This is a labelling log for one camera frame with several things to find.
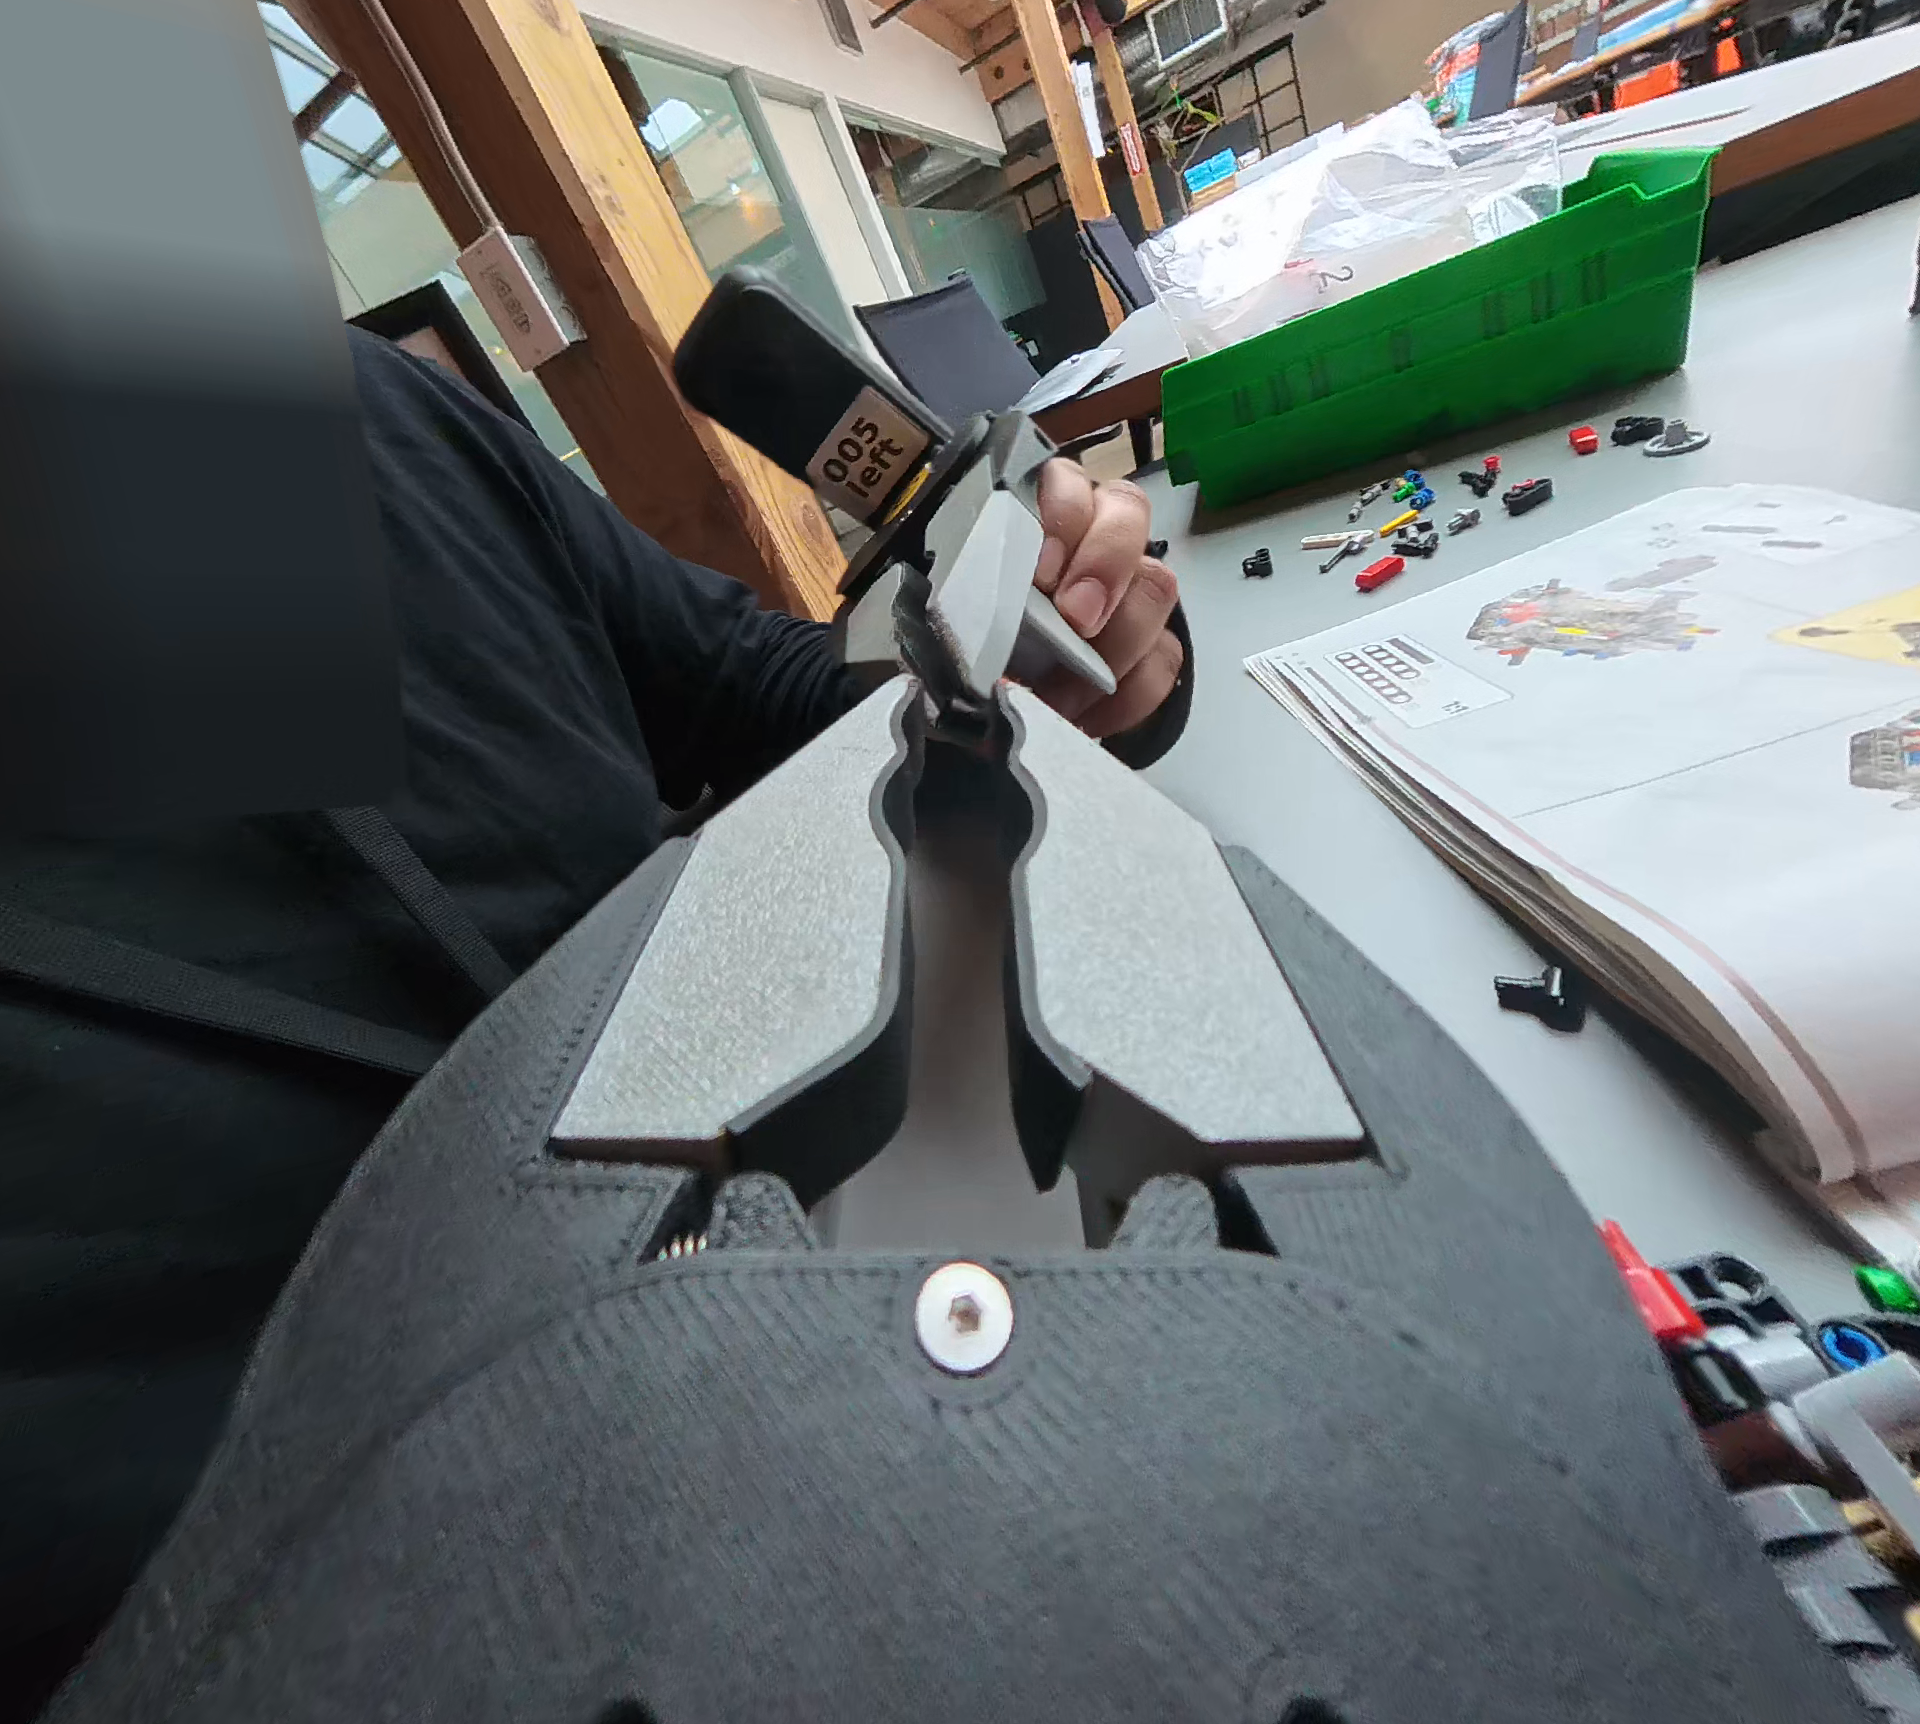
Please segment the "slim wooden post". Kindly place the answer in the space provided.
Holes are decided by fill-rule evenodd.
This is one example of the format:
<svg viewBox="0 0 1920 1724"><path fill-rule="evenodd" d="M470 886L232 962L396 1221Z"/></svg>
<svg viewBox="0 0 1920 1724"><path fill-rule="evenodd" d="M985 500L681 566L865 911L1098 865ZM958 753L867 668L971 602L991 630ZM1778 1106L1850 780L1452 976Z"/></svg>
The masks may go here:
<svg viewBox="0 0 1920 1724"><path fill-rule="evenodd" d="M1055 16L1052 0L1009 0L1020 23L1030 77L1038 89L1052 140L1061 180L1070 192L1070 206L1077 224L1091 224L1108 216L1108 196L1104 187L1098 152L1087 117L1081 112L1077 87L1073 80L1073 62Z"/></svg>

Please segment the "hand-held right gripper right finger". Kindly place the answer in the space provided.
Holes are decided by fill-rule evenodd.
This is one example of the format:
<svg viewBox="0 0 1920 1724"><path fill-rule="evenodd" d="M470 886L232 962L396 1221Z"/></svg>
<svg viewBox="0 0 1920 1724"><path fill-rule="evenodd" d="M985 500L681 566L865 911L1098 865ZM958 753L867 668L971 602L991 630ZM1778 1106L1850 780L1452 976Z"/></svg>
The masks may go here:
<svg viewBox="0 0 1920 1724"><path fill-rule="evenodd" d="M1367 1121L1212 830L1030 688L1002 688L1012 1086L1038 1189L1088 1246L1153 1177L1352 1163Z"/></svg>

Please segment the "clear plastic bag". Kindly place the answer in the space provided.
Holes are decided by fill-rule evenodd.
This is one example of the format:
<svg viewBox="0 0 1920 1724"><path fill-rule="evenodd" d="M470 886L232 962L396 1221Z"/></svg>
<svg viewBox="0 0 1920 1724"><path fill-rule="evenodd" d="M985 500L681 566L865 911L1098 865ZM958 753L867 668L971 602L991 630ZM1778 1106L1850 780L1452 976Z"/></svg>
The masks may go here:
<svg viewBox="0 0 1920 1724"><path fill-rule="evenodd" d="M1409 97L1307 147L1140 245L1188 362L1548 222L1563 206L1557 112L1455 129Z"/></svg>

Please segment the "dark office chair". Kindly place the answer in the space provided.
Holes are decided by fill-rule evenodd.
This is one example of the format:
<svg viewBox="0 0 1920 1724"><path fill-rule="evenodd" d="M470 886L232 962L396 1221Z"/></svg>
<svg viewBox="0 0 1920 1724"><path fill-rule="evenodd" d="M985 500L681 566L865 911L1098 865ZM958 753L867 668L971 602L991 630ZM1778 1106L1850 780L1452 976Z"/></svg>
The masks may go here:
<svg viewBox="0 0 1920 1724"><path fill-rule="evenodd" d="M898 384L949 432L1017 409L1041 384L970 273L918 297L856 304L855 315Z"/></svg>

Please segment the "partly built lego assembly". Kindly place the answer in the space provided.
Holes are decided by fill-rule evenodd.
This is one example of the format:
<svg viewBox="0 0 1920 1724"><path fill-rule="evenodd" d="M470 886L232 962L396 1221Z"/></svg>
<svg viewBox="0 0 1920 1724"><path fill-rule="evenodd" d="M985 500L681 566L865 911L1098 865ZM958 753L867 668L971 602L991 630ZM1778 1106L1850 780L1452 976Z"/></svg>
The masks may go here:
<svg viewBox="0 0 1920 1724"><path fill-rule="evenodd" d="M1874 1720L1917 1719L1917 1284L1858 1266L1822 1320L1734 1254L1598 1226L1746 1530Z"/></svg>

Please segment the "brown-edged table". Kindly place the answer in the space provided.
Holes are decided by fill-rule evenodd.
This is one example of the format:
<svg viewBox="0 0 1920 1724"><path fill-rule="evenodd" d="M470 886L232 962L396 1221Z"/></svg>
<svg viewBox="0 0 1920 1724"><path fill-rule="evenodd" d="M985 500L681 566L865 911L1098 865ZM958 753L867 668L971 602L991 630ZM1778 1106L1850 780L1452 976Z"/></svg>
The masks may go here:
<svg viewBox="0 0 1920 1724"><path fill-rule="evenodd" d="M1703 261L1736 264L1917 196L1917 29L1571 122L1560 142L1567 182L1598 154L1715 152Z"/></svg>

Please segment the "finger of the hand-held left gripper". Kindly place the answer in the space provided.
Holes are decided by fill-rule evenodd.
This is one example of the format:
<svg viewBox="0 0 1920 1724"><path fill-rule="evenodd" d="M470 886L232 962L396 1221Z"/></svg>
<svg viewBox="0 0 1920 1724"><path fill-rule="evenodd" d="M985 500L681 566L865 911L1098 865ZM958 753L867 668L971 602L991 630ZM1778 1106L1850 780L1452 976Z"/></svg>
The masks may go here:
<svg viewBox="0 0 1920 1724"><path fill-rule="evenodd" d="M923 531L923 678L937 709L979 709L1013 672L1038 573L1038 515L975 462Z"/></svg>
<svg viewBox="0 0 1920 1724"><path fill-rule="evenodd" d="M1013 646L1002 678L1023 685L1045 685L1049 678L1073 678L1101 697L1115 697L1116 678L1084 634L1073 632L1045 590L1024 584L1009 590L1013 612Z"/></svg>

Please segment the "grey electrical box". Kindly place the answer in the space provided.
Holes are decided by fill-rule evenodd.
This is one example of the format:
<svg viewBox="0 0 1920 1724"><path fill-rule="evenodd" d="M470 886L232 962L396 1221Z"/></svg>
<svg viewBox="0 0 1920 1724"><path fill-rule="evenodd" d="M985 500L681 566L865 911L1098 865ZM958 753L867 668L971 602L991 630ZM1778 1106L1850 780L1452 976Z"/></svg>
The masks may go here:
<svg viewBox="0 0 1920 1724"><path fill-rule="evenodd" d="M457 268L520 371L534 374L585 345L585 328L533 237L488 224L459 250Z"/></svg>

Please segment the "person's left forearm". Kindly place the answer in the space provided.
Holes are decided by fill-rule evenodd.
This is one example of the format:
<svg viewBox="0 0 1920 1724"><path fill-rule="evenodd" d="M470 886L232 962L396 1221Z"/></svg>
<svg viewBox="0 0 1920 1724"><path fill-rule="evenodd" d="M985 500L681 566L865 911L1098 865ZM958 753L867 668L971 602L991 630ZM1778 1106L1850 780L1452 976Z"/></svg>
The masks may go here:
<svg viewBox="0 0 1920 1724"><path fill-rule="evenodd" d="M767 609L729 577L662 552L635 567L618 655L676 818L748 791L877 688L828 627Z"/></svg>

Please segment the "green plastic bin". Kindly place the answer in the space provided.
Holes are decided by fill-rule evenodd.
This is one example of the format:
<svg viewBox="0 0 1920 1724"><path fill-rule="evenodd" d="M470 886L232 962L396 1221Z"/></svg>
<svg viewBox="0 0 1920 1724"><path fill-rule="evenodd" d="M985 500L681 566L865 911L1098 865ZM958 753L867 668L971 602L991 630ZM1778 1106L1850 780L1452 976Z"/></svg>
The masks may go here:
<svg viewBox="0 0 1920 1724"><path fill-rule="evenodd" d="M1168 367L1171 482L1209 507L1245 503L1675 371L1715 159L1602 154L1532 227Z"/></svg>

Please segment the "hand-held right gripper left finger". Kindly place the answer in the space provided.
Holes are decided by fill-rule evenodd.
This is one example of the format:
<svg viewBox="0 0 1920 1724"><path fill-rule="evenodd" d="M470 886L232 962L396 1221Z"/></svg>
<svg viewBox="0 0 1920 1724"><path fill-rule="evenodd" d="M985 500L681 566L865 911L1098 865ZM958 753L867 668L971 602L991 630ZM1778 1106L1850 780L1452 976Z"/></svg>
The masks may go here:
<svg viewBox="0 0 1920 1724"><path fill-rule="evenodd" d="M813 1208L898 1133L921 688L891 681L698 837L553 1127Z"/></svg>

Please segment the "dark computer monitor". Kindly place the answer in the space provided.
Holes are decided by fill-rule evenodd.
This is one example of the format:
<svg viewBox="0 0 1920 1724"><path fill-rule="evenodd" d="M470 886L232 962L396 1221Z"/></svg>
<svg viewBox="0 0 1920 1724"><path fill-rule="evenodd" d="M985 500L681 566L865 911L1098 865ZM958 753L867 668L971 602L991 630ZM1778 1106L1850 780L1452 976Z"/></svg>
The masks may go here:
<svg viewBox="0 0 1920 1724"><path fill-rule="evenodd" d="M1532 35L1532 3L1517 0L1485 24L1479 35L1469 122L1500 117L1517 103L1522 59Z"/></svg>

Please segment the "lego instruction booklet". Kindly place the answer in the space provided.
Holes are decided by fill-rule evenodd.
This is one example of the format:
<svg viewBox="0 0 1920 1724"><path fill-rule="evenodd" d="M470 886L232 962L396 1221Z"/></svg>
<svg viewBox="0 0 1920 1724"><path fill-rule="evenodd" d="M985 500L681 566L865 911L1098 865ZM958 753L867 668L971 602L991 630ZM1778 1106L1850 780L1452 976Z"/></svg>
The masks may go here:
<svg viewBox="0 0 1920 1724"><path fill-rule="evenodd" d="M1788 1169L1917 1204L1917 513L1668 489L1244 667Z"/></svg>

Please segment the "scattered small lego pieces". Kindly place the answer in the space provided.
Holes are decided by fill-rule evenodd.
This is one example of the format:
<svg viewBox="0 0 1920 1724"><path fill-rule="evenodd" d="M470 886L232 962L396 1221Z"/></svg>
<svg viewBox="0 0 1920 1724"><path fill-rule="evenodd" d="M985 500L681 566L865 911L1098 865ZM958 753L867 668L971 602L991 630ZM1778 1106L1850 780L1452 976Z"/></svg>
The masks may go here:
<svg viewBox="0 0 1920 1724"><path fill-rule="evenodd" d="M1675 460L1707 447L1710 433L1682 418L1622 415L1608 437L1602 437L1591 423L1580 423L1567 432L1567 441L1580 460L1596 455L1602 447L1634 447L1645 460ZM1438 552L1445 538L1458 538L1466 528L1476 528L1485 517L1486 497L1494 496L1503 515L1520 517L1536 513L1557 496L1553 478L1515 478L1503 485L1500 473L1500 454L1489 454L1479 466L1461 469L1458 485L1476 497L1476 503L1458 507L1441 520L1433 513L1438 492L1431 487L1422 469L1412 466L1399 482L1378 482L1367 487L1350 507L1343 531L1301 538L1300 549L1304 555L1322 555L1318 573L1325 577L1343 559L1354 559L1374 545L1385 545L1385 552L1354 577L1361 590L1380 588L1384 581L1394 578L1409 559L1429 559Z"/></svg>

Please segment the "thick wooden post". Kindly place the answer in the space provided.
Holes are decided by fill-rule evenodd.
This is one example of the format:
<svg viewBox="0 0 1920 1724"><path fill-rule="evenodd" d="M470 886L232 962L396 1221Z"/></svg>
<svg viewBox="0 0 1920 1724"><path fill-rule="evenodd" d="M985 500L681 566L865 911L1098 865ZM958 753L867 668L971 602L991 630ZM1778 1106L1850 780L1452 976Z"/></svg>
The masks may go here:
<svg viewBox="0 0 1920 1724"><path fill-rule="evenodd" d="M670 552L825 622L817 496L695 415L670 369L708 273L575 0L291 0L358 80L459 245L533 237L581 345L539 367L611 500Z"/></svg>

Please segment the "person's left hand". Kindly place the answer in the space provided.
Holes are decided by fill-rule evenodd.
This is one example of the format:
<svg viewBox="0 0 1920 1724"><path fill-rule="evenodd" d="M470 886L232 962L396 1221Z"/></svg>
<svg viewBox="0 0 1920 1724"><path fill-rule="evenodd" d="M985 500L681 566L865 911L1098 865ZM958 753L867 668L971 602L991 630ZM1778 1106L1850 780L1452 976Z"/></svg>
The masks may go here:
<svg viewBox="0 0 1920 1724"><path fill-rule="evenodd" d="M1066 672L1038 693L1130 767L1164 755L1188 725L1189 632L1171 566L1151 552L1153 507L1133 482L1098 485L1052 460L1038 478L1045 552L1037 584L1115 674L1101 693Z"/></svg>

